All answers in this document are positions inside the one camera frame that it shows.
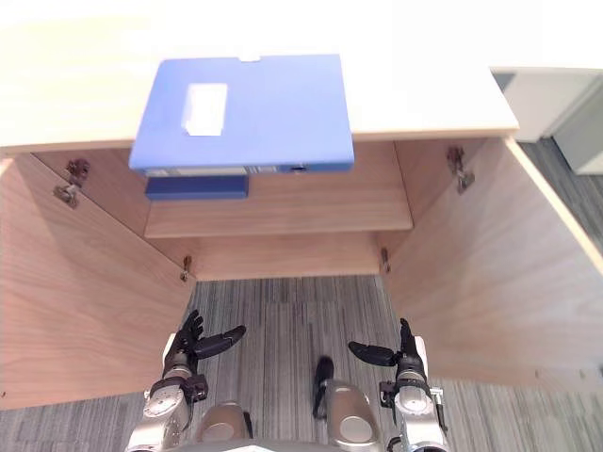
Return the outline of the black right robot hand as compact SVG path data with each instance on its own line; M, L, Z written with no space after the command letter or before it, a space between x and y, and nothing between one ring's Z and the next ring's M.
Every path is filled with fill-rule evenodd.
M426 376L422 358L418 353L416 338L412 334L409 322L401 318L399 350L393 351L387 347L361 344L355 341L348 343L350 352L364 363L383 367L397 368L397 374L411 370Z

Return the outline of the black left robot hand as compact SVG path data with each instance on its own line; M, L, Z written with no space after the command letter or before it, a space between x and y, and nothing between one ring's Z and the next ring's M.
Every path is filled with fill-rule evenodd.
M196 372L199 360L221 354L236 344L246 332L246 327L239 325L232 330L203 337L203 323L204 319L198 310L189 313L167 348L163 359L165 371L176 365L185 365L191 372Z

